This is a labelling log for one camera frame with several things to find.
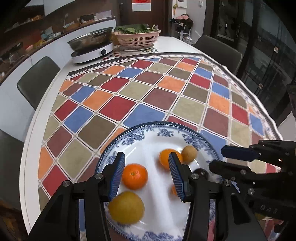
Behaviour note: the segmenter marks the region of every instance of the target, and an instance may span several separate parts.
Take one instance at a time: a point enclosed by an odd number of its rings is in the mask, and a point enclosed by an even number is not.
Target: stainless steel pot
[[[112,29],[110,27],[90,32],[69,41],[68,44],[76,52],[99,47],[101,44],[110,41]]]

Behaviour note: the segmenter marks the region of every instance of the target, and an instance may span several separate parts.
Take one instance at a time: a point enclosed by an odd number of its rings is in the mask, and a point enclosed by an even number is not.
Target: picture frame
[[[187,8],[187,0],[177,0],[178,7]]]

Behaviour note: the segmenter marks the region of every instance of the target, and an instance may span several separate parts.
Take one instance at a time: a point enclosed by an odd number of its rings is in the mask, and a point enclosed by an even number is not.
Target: blue floral pattern
[[[113,163],[117,152],[120,151],[120,148],[123,146],[129,146],[135,142],[139,142],[145,139],[145,134],[147,132],[155,132],[153,135],[162,136],[162,137],[174,137],[175,135],[182,137],[182,139],[188,144],[195,147],[197,150],[205,150],[208,154],[209,160],[206,160],[207,163],[210,163],[214,159],[219,159],[218,155],[212,148],[212,146],[207,142],[207,140],[199,133],[184,127],[178,124],[170,122],[150,122],[142,125],[135,126],[129,130],[126,130],[120,134],[114,141],[112,141],[108,147],[105,149],[103,154],[100,157],[98,162],[96,172],[98,170],[102,172],[105,165]],[[210,220],[213,219],[215,213],[215,202],[210,201]],[[168,233],[154,233],[151,230],[146,230],[145,232],[139,234],[132,233],[130,227],[127,225],[118,224],[113,221],[110,217],[110,214],[107,214],[108,223],[110,226],[123,235],[125,238],[132,241],[181,241],[182,237],[174,237]]]
[[[159,129],[159,132],[157,133],[157,136],[173,137],[174,132],[173,131],[168,131],[167,129]]]

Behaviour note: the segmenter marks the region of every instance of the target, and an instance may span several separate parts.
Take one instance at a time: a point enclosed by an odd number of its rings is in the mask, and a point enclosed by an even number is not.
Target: green vegetable
[[[115,28],[115,31],[120,32],[121,34],[141,34],[141,33],[149,33],[149,32],[157,32],[158,29],[155,29],[155,25],[152,28],[146,28],[143,24],[133,24],[127,26],[119,26]]]

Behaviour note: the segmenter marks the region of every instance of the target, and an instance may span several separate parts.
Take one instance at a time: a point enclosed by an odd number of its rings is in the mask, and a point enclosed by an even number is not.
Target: kitchen counter
[[[71,60],[73,53],[67,42],[92,31],[108,27],[116,27],[115,17],[64,33],[30,51],[27,56],[23,56],[15,63],[0,85],[0,130],[24,142],[35,110],[17,89],[18,81],[45,56],[51,58],[60,69],[63,69]]]
[[[87,24],[87,25],[83,25],[83,26],[79,26],[78,28],[75,28],[75,29],[71,29],[70,31],[66,32],[66,33],[63,33],[55,38],[52,38],[51,40],[45,42],[44,44],[40,45],[39,47],[37,48],[34,48],[32,49],[31,51],[29,51],[27,53],[27,55],[23,55],[21,57],[19,57],[19,59],[16,61],[16,63],[13,65],[12,68],[10,68],[7,73],[4,75],[3,78],[0,78],[0,85],[7,79],[7,77],[22,63],[24,62],[27,58],[29,58],[31,55],[35,54],[37,51],[39,51],[40,49],[42,49],[43,47],[47,46],[48,44],[60,39],[61,37],[64,37],[65,35],[67,34],[70,34],[74,31],[77,31],[79,29],[82,29],[82,28],[86,28],[86,27],[89,27],[91,25],[94,25],[94,24],[97,24],[97,23],[102,23],[102,22],[105,22],[105,21],[109,21],[109,20],[115,20],[115,17],[110,17],[110,18],[105,18],[105,19],[100,19],[96,22],[92,22],[90,24]]]

